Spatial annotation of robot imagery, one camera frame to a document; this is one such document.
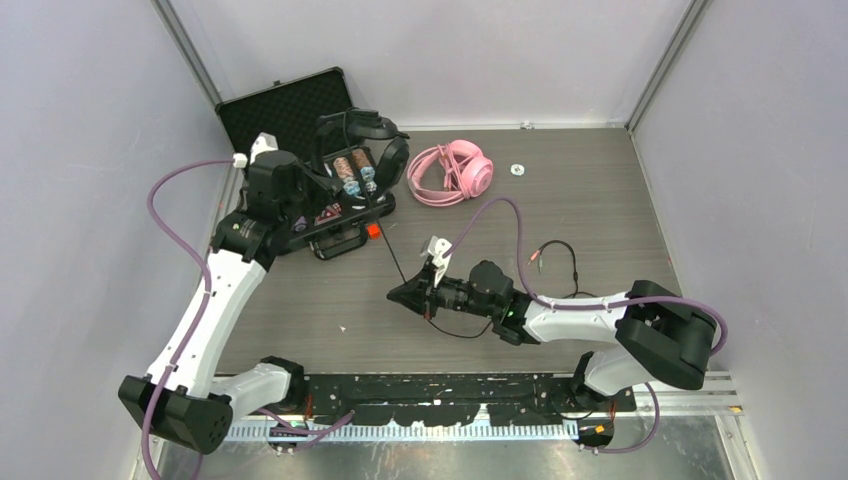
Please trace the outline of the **black headphones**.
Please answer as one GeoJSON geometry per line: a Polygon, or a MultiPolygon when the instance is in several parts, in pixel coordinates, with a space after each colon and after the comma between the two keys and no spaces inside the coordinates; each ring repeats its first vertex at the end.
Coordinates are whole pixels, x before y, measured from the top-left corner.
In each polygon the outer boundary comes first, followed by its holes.
{"type": "Polygon", "coordinates": [[[385,200],[410,157],[409,135],[375,110],[349,108],[316,121],[314,168],[341,182],[340,199],[356,208],[385,200]]]}

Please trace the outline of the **pink headphones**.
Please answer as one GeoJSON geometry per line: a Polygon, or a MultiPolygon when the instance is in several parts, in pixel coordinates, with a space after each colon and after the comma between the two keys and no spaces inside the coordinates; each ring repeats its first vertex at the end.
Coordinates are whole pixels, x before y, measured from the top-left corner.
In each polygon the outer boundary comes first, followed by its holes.
{"type": "Polygon", "coordinates": [[[405,174],[416,200],[430,207],[445,208],[481,196],[493,180],[494,164],[478,145],[457,139],[420,152],[408,162],[405,174]],[[427,189],[421,184],[434,164],[444,171],[441,190],[427,189]]]}

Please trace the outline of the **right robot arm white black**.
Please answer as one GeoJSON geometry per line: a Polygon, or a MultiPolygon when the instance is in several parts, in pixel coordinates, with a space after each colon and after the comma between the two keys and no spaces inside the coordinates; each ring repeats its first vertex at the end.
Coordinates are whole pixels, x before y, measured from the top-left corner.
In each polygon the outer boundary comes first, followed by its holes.
{"type": "Polygon", "coordinates": [[[428,320],[441,309],[487,318],[493,332],[512,345],[605,344],[581,356],[570,385],[574,403],[589,411],[625,388],[651,381],[701,389],[716,345],[713,315],[647,280],[606,297],[550,298],[520,291],[488,260],[465,280],[444,276],[427,260],[386,297],[428,320]]]}

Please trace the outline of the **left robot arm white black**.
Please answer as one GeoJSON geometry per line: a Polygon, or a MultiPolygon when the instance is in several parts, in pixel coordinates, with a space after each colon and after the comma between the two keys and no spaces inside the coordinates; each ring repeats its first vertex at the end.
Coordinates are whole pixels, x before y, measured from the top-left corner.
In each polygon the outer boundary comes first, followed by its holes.
{"type": "Polygon", "coordinates": [[[243,209],[218,224],[201,257],[156,212],[157,225],[201,269],[201,281],[174,334],[147,372],[126,376],[118,396],[142,430],[202,455],[214,452],[233,422],[269,405],[298,412],[307,398],[301,365],[268,356],[252,369],[214,378],[247,301],[285,250],[299,219],[313,220],[342,192],[339,179],[293,153],[236,154],[228,165],[248,180],[243,209]]]}

